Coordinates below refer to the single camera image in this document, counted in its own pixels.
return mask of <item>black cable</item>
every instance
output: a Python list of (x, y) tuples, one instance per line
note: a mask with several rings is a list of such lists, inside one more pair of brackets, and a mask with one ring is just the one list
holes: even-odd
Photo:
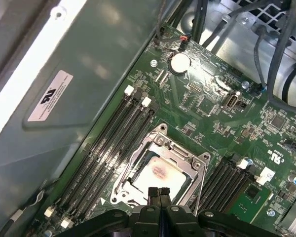
[(282, 100), (285, 103), (288, 103), (288, 91), (289, 91), (292, 81), (294, 80), (295, 77), (296, 77), (296, 68), (289, 74), (289, 76), (287, 77), (287, 79), (284, 83), (284, 86), (283, 86)]
[(260, 63), (259, 47), (260, 47), (260, 43), (264, 39), (266, 33), (267, 33), (266, 26), (261, 25), (257, 28), (256, 34), (259, 37), (257, 39), (257, 42), (256, 42), (254, 50), (253, 50), (253, 57), (254, 57), (254, 61), (255, 61), (255, 66), (258, 71), (258, 75), (259, 75), (263, 89), (266, 87), (266, 84), (265, 84), (265, 80), (264, 80), (264, 76), (263, 76), (262, 68), (261, 68), (261, 63)]
[(177, 40), (181, 40), (180, 37), (173, 37), (173, 38), (170, 38), (170, 39), (163, 39), (162, 36), (161, 36), (160, 31), (161, 31), (162, 15), (163, 15), (164, 9), (166, 7), (166, 3), (167, 3), (167, 0), (162, 0), (161, 7), (160, 7), (160, 10), (159, 10), (159, 13), (158, 13), (158, 21), (157, 21), (157, 25), (156, 25), (157, 38), (161, 42), (174, 42), (174, 41), (177, 41)]
[[(261, 8), (264, 6), (267, 6), (275, 1), (279, 1), (279, 0), (260, 0), (257, 2), (254, 2), (252, 4), (246, 5), (242, 8), (239, 8), (237, 10), (234, 10), (233, 12), (229, 13), (230, 17), (234, 17), (240, 13), (243, 12), (247, 12), (247, 11), (252, 11), (255, 10), (257, 8)], [(211, 36), (209, 36), (209, 38), (207, 40), (205, 40), (205, 42), (202, 44), (202, 46), (204, 48), (206, 48), (221, 32), (221, 30), (223, 29), (223, 27), (227, 24), (227, 22), (225, 22), (224, 20), (222, 20), (214, 29), (213, 33), (211, 34)]]
[(192, 40), (199, 42), (204, 31), (208, 0), (198, 0), (192, 27)]
[(287, 103), (285, 103), (284, 101), (279, 100), (273, 94), (276, 76), (277, 76), (278, 70), (280, 68), (280, 64), (281, 64), (281, 61), (282, 61), (282, 58), (284, 55), (286, 44), (292, 34), (292, 30), (293, 30), (295, 24), (296, 24), (296, 0), (292, 0), (286, 22), (284, 24), (284, 27), (281, 29), (281, 34), (280, 34), (279, 39), (277, 41), (274, 55), (271, 60), (270, 69), (269, 69), (268, 78), (267, 78), (268, 79), (267, 80), (267, 85), (268, 85), (267, 98), (271, 104), (273, 104), (283, 110), (287, 110), (287, 111), (291, 111), (291, 112), (296, 113), (296, 107), (290, 106)]
[(282, 100), (284, 102), (288, 102), (288, 92), (289, 89), (291, 87), (292, 81), (294, 80), (294, 78), (296, 77), (296, 63), (293, 65), (293, 70), (292, 72), (289, 74), (289, 76), (287, 77), (284, 86), (283, 86), (283, 90), (282, 90)]
[(168, 23), (172, 23), (173, 22), (172, 26), (174, 28), (177, 28), (178, 25), (179, 25), (179, 22), (181, 21), (182, 17), (186, 13), (187, 9), (189, 8), (189, 6), (191, 5), (192, 2), (193, 2), (193, 0), (183, 0), (181, 2), (181, 4), (178, 6), (178, 8), (175, 11), (175, 13), (174, 13), (174, 14), (176, 14), (176, 16), (174, 16), (175, 19), (171, 20), (171, 18), (170, 18), (169, 21), (168, 21)]

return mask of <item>ram slot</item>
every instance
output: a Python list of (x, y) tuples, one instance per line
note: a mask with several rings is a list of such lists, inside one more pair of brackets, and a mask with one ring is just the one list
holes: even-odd
[(229, 197), (225, 200), (225, 203), (224, 203), (223, 207), (221, 208), (222, 212), (225, 212), (227, 210), (227, 208), (230, 206), (230, 203), (232, 202), (232, 200), (234, 200), (235, 197), (238, 196), (237, 194), (240, 193), (239, 191), (247, 184), (247, 182), (248, 182), (248, 179), (246, 177), (241, 178), (239, 183), (234, 188), (232, 194), (229, 195)]
[[(217, 181), (219, 181), (222, 178), (222, 175), (226, 172), (226, 167), (224, 166), (223, 162), (220, 162), (219, 165), (214, 169), (214, 171), (210, 174), (209, 178), (205, 182), (205, 185), (203, 186), (202, 190), (202, 197), (203, 199), (208, 196), (208, 191), (211, 187), (217, 184)], [(196, 206), (196, 200), (190, 205), (190, 209), (193, 212)]]
[(102, 130), (100, 136), (97, 138), (96, 142), (92, 145), (92, 147), (88, 150), (88, 154), (83, 158), (82, 162), (79, 164), (78, 168), (75, 170), (73, 176), (70, 178), (69, 182), (66, 184), (65, 188), (63, 189), (62, 193), (60, 194), (61, 200), (64, 199), (64, 197), (68, 196), (69, 192), (75, 185), (76, 180), (79, 176), (82, 175), (82, 173), (85, 172), (88, 163), (92, 160), (93, 157), (93, 150), (95, 147), (99, 146), (101, 141), (106, 137), (108, 132), (111, 130), (111, 128), (115, 127), (116, 124), (119, 122), (119, 117), (122, 114), (123, 110), (125, 109), (127, 103), (129, 101), (129, 97), (125, 97), (118, 105), (117, 109), (114, 111), (113, 115), (111, 116), (109, 122), (105, 125), (104, 129)]
[(222, 160), (204, 185), (198, 210), (213, 209), (225, 212), (238, 197), (240, 190), (250, 182), (250, 175), (235, 167), (233, 162)]
[(128, 142), (127, 145), (124, 145), (124, 149), (121, 150), (120, 156), (118, 157), (116, 163), (114, 166), (108, 171), (108, 175), (105, 177), (104, 181), (100, 185), (98, 189), (92, 194), (89, 200), (87, 200), (88, 204), (86, 205), (86, 208), (84, 208), (84, 211), (82, 211), (79, 216), (77, 217), (78, 221), (83, 221), (88, 215), (91, 210), (94, 208), (94, 206), (97, 204), (98, 199), (100, 198), (102, 192), (108, 185), (109, 181), (113, 178), (115, 171), (122, 165), (122, 163), (125, 161), (127, 156), (129, 155), (129, 152), (132, 151), (132, 145), (140, 138), (141, 134), (145, 131), (145, 128), (150, 123), (150, 120), (154, 114), (154, 111), (150, 110), (148, 113), (148, 116), (145, 118), (144, 122), (142, 122), (140, 128), (137, 130), (135, 136), (132, 137), (131, 141)]
[(224, 182), (221, 183), (221, 186), (219, 189), (217, 189), (217, 192), (215, 193), (215, 195), (213, 195), (213, 197), (211, 198), (210, 203), (203, 207), (203, 209), (214, 209), (215, 210), (215, 206), (216, 204), (225, 197), (225, 194), (228, 192), (228, 188), (230, 186), (230, 184), (232, 184), (233, 178), (236, 176), (236, 170), (229, 170), (229, 175), (226, 177), (226, 179), (224, 180)]
[(208, 206), (211, 205), (211, 202), (221, 193), (221, 190), (228, 184), (230, 181), (229, 176), (231, 175), (232, 170), (227, 169), (226, 172), (223, 174), (221, 181), (218, 181), (213, 189), (208, 191), (208, 195), (204, 194), (204, 198), (201, 197), (200, 207), (202, 209), (208, 209)]
[(225, 192), (220, 195), (220, 198), (218, 201), (216, 201), (215, 203), (213, 203), (211, 205), (211, 208), (214, 210), (219, 210), (221, 211), (221, 209), (224, 207), (224, 205), (226, 204), (226, 198), (225, 197), (231, 197), (234, 194), (234, 189), (235, 187), (237, 187), (239, 185), (239, 182), (243, 179), (243, 176), (241, 174), (239, 174), (238, 172), (234, 173), (233, 179), (231, 180), (231, 182), (229, 182), (228, 186), (225, 188)]
[(90, 182), (86, 184), (82, 192), (80, 192), (79, 197), (77, 197), (77, 200), (74, 201), (73, 206), (71, 207), (71, 215), (73, 215), (77, 209), (80, 209), (81, 204), (85, 203), (85, 199), (90, 195), (90, 192), (92, 192), (92, 187), (94, 184), (97, 183), (98, 179), (105, 173), (107, 167), (110, 165), (110, 163), (113, 161), (117, 153), (119, 152), (120, 148), (122, 147), (124, 141), (127, 139), (129, 135), (132, 133), (132, 126), (134, 126), (134, 123), (140, 118), (142, 115), (142, 111), (138, 108), (131, 119), (127, 122), (126, 126), (123, 127), (122, 131), (122, 137), (119, 138), (119, 142), (117, 145), (113, 148), (113, 151), (110, 152), (110, 154), (107, 156), (107, 158), (104, 160), (104, 162), (101, 164), (99, 170), (96, 172), (96, 174), (92, 177)]
[[(108, 150), (109, 147), (112, 145), (115, 136), (114, 133), (119, 132), (120, 129), (124, 126), (124, 124), (129, 120), (129, 118), (132, 116), (134, 110), (136, 109), (138, 104), (138, 100), (133, 99), (131, 105), (126, 109), (126, 112), (123, 113), (123, 116), (120, 121), (117, 121), (117, 126), (112, 129), (110, 132), (110, 136), (108, 139), (106, 139), (106, 142), (104, 145), (97, 149), (97, 151), (94, 151), (96, 153), (100, 153), (103, 150)], [(67, 210), (73, 202), (77, 199), (77, 197), (81, 194), (82, 190), (84, 189), (85, 185), (89, 182), (90, 176), (92, 176), (92, 173), (94, 172), (94, 169), (99, 164), (100, 159), (94, 158), (89, 167), (85, 170), (84, 173), (81, 175), (81, 179), (78, 181), (78, 184), (76, 184), (76, 188), (72, 190), (72, 192), (69, 194), (69, 197), (66, 198), (66, 203), (63, 204), (63, 209)]]

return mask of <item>ul logo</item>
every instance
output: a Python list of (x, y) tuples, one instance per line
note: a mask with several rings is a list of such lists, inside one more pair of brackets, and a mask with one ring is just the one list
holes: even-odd
[(50, 101), (50, 98), (54, 95), (55, 91), (56, 89), (49, 90), (42, 99), (40, 104), (45, 104), (46, 102)]

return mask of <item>green circuit board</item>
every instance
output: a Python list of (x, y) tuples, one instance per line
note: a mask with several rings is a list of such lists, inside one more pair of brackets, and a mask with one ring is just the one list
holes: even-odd
[[(165, 27), (164, 37), (179, 35), (180, 32), (172, 27)], [(281, 226), (282, 218), (296, 199), (296, 187), (289, 188), (287, 179), (292, 173), (296, 175), (296, 152), (284, 145), (287, 139), (296, 142), (296, 115), (270, 105), (266, 93), (253, 94), (253, 88), (258, 87), (254, 81), (193, 41), (187, 44), (184, 51), (191, 59), (187, 73), (182, 76), (170, 73), (168, 60), (179, 46), (179, 41), (160, 44), (153, 40), (150, 42), (37, 215), (36, 219), (42, 223), (37, 233), (50, 224), (43, 215), (44, 210), (57, 199), (85, 156), (87, 147), (94, 143), (116, 110), (128, 85), (140, 88), (159, 105), (146, 131), (166, 123), (167, 135), (183, 147), (194, 154), (211, 154), (208, 172), (223, 157), (233, 154), (250, 159), (256, 176), (265, 167), (274, 171), (274, 177), (263, 186), (256, 182), (250, 184), (258, 190), (253, 198), (247, 194), (249, 187), (242, 190), (228, 212), (274, 233)], [(250, 84), (248, 88), (243, 88), (244, 81)], [(235, 91), (241, 94), (239, 98), (242, 104), (229, 108), (225, 105), (226, 98)], [(93, 216), (114, 208), (131, 213), (131, 208), (124, 203), (110, 203), (112, 185), (120, 169), (98, 199)], [(275, 211), (275, 216), (267, 214), (270, 209)]]

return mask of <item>cpu socket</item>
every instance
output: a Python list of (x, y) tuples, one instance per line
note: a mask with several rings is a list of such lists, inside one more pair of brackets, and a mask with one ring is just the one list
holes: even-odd
[(186, 205), (204, 181), (211, 158), (196, 156), (167, 135), (162, 123), (148, 133), (114, 183), (111, 203), (147, 205), (148, 188), (170, 188), (173, 204)]

